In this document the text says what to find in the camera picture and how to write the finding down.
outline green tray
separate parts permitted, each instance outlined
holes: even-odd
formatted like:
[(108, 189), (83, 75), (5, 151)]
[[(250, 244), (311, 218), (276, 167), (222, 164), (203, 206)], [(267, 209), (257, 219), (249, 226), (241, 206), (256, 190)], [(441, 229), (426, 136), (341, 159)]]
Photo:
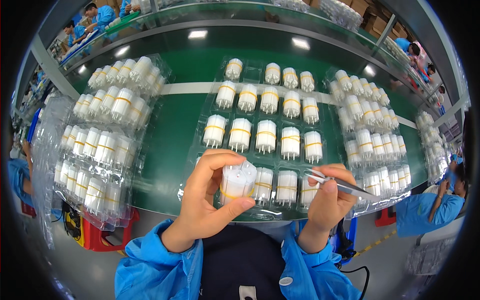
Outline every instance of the green tray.
[(123, 18), (121, 18), (120, 23), (118, 23), (117, 25), (115, 25), (113, 27), (110, 27), (109, 29), (106, 29), (105, 32), (110, 33), (112, 31), (117, 31), (117, 30), (125, 28), (127, 23), (130, 22), (132, 19), (138, 17), (139, 14), (140, 14), (140, 11), (131, 13), (128, 16), (124, 16)]

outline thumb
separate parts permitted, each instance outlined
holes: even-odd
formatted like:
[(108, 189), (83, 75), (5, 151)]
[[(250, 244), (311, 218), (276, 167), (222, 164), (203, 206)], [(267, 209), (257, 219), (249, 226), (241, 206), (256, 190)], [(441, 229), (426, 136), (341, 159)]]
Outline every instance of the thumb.
[(252, 198), (237, 198), (212, 213), (209, 219), (216, 226), (221, 225), (223, 228), (254, 205), (255, 200)]

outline person's left hand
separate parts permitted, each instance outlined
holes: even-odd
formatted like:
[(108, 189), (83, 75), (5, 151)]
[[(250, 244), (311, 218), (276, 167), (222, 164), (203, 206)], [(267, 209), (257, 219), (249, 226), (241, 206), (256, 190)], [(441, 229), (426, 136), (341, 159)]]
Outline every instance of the person's left hand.
[(239, 165), (245, 157), (226, 149), (207, 149), (185, 184), (180, 215), (161, 236), (170, 252), (184, 252), (197, 239), (219, 233), (228, 223), (252, 208), (252, 198), (237, 198), (220, 209), (213, 197), (222, 180), (222, 168)]

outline tweezers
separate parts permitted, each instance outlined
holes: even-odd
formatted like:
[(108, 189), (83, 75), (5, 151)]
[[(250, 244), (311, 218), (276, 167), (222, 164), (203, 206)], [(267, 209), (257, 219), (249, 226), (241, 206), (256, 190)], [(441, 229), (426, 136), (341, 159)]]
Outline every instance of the tweezers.
[(307, 170), (312, 172), (315, 175), (318, 175), (318, 176), (314, 176), (314, 175), (307, 174), (308, 177), (315, 179), (319, 183), (323, 184), (323, 183), (333, 179), (333, 180), (336, 181), (336, 185), (337, 185), (337, 188), (338, 188), (339, 191), (346, 192), (346, 193), (351, 194), (353, 196), (357, 196), (360, 199), (376, 201), (376, 202), (380, 201), (379, 196), (375, 196), (373, 194), (370, 194), (369, 192), (366, 192), (366, 191), (362, 190), (361, 188), (357, 187), (356, 185), (350, 184), (350, 183), (348, 183), (344, 180), (341, 180), (341, 179), (338, 179), (338, 178), (335, 178), (335, 177), (325, 176), (320, 171), (315, 171), (313, 169), (307, 169)]

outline white button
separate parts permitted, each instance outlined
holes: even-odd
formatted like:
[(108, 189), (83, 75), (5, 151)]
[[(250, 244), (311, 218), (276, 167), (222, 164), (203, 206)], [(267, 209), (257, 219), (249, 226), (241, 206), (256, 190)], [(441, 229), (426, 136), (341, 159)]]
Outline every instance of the white button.
[(291, 284), (293, 282), (293, 278), (292, 277), (283, 277), (282, 279), (280, 279), (280, 281), (278, 282), (281, 286), (288, 286), (289, 284)]

